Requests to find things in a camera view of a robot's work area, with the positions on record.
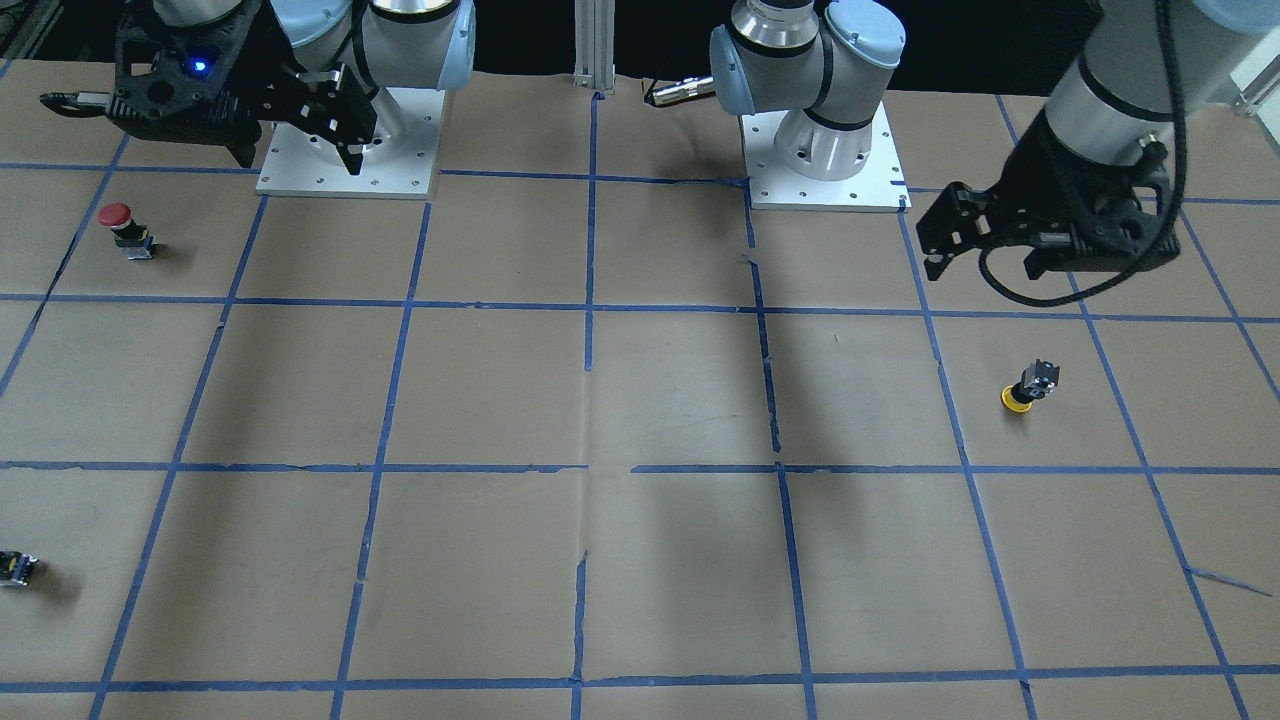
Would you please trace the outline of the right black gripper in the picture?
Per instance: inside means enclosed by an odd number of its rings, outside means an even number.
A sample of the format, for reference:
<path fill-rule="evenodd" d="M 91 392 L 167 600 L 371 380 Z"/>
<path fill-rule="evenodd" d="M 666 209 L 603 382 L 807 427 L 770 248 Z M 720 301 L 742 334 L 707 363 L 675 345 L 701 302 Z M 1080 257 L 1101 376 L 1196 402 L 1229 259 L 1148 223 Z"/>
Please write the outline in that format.
<path fill-rule="evenodd" d="M 357 176 L 378 127 L 367 92 L 347 65 L 300 72 L 268 1 L 128 1 L 111 92 L 46 92 L 40 104 L 59 117 L 108 114 L 138 140 L 223 147 L 242 168 L 275 111 Z"/>

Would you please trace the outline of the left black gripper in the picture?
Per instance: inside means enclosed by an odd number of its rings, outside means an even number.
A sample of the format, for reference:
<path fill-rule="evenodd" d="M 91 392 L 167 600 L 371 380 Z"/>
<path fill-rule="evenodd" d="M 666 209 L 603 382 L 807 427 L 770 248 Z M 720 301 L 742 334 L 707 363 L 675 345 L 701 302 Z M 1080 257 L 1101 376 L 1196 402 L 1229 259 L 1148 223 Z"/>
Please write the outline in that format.
<path fill-rule="evenodd" d="M 988 190 L 950 183 L 916 223 L 925 278 L 937 282 L 959 254 L 1025 246 L 1029 279 L 1046 272 L 1149 272 L 1179 258 L 1175 231 L 1160 233 L 1172 195 L 1162 141 L 1128 165 L 1078 156 L 1041 111 Z M 980 228 L 986 219 L 989 231 Z"/>

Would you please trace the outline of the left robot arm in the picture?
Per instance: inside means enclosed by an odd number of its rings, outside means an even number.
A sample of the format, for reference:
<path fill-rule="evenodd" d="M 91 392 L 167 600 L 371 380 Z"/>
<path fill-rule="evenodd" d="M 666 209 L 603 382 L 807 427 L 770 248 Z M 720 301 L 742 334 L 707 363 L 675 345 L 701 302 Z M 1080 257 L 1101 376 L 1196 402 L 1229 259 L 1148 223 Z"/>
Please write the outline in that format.
<path fill-rule="evenodd" d="M 1178 258 L 1187 123 L 1277 28 L 1275 1 L 1106 1 L 1075 61 L 1019 138 L 1000 178 L 947 184 L 916 223 L 937 281 L 965 252 L 998 284 L 996 249 L 1025 247 L 1025 273 L 1105 273 L 1108 290 Z"/>

